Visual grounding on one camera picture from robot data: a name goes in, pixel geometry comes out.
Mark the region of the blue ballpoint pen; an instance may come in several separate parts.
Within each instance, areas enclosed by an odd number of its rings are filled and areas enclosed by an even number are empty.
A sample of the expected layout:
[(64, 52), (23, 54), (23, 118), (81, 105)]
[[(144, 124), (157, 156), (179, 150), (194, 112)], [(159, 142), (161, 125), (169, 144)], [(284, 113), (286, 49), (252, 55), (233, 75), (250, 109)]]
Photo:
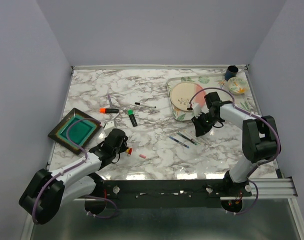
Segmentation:
[(174, 138), (174, 137), (172, 137), (172, 136), (169, 136), (169, 138), (170, 138), (171, 140), (175, 141), (176, 143), (180, 144), (181, 146), (184, 146), (185, 148), (189, 149), (189, 146), (188, 146), (188, 145), (186, 145), (185, 143), (183, 143), (183, 142), (177, 140), (176, 138)]

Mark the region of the green cap black highlighter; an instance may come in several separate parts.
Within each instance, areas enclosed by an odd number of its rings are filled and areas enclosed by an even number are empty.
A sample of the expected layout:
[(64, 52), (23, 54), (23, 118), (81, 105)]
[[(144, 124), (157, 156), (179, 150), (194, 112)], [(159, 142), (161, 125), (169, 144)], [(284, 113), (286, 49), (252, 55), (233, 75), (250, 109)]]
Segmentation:
[(127, 114), (128, 114), (128, 117), (130, 118), (130, 121), (131, 121), (132, 126), (133, 126), (133, 127), (137, 127), (138, 124), (137, 124), (137, 122), (136, 122), (136, 119), (135, 119), (133, 110), (132, 110), (132, 109), (128, 109), (128, 110), (127, 110)]

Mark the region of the orange cap black highlighter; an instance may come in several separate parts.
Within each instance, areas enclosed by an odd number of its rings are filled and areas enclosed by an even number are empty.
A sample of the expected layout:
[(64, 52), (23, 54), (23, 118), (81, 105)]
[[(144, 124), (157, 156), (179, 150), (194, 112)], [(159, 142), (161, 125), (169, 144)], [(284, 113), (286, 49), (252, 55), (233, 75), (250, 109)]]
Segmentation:
[(100, 108), (102, 114), (117, 114), (119, 110), (117, 108)]

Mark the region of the purple pen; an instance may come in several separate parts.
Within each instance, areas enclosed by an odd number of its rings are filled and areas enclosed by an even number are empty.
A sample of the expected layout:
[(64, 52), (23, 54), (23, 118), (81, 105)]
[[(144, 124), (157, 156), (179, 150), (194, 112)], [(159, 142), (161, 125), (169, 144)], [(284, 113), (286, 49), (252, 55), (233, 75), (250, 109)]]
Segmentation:
[(110, 108), (112, 108), (113, 107), (113, 103), (112, 103), (112, 100), (111, 100), (111, 97), (110, 97), (109, 94), (107, 94), (107, 99), (109, 101)]

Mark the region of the red cap white marker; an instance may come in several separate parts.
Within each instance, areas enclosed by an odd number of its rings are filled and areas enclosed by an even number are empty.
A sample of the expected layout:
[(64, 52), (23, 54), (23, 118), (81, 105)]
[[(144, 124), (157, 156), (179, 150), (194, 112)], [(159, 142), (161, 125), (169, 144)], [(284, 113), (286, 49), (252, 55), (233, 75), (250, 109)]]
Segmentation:
[(195, 143), (197, 143), (197, 144), (199, 144), (199, 145), (200, 145), (200, 144), (203, 144), (202, 141), (197, 140), (196, 137), (193, 137), (188, 131), (184, 130), (183, 133), (184, 133), (187, 137), (190, 137), (190, 139), (191, 139), (192, 141), (194, 141)]

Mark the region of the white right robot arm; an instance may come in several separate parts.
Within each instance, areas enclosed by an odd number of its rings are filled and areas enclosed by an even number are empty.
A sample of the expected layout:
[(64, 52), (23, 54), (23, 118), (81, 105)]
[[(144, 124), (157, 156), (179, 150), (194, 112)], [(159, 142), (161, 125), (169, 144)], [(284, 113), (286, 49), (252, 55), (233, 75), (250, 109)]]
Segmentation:
[(245, 189), (249, 177), (256, 169), (274, 161), (281, 152), (281, 143), (276, 123), (271, 116), (260, 116), (239, 108), (235, 100), (222, 101), (217, 88), (205, 95), (208, 112), (204, 113), (198, 103), (190, 101), (188, 110), (193, 111), (192, 122), (195, 135), (203, 136), (217, 123), (228, 121), (242, 131), (242, 157), (237, 164), (226, 172), (220, 190), (227, 197), (235, 196)]

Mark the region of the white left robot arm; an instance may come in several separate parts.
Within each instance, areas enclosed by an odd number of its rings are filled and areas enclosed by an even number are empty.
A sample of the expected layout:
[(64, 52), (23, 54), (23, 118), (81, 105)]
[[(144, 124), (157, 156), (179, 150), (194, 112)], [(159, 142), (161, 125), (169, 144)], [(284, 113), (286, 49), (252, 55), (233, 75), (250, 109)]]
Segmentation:
[(37, 171), (19, 199), (35, 224), (48, 223), (61, 205), (89, 195), (98, 197), (103, 190), (96, 172), (113, 163), (128, 149), (128, 137), (120, 129), (113, 129), (103, 142), (91, 148), (79, 160), (53, 172)]

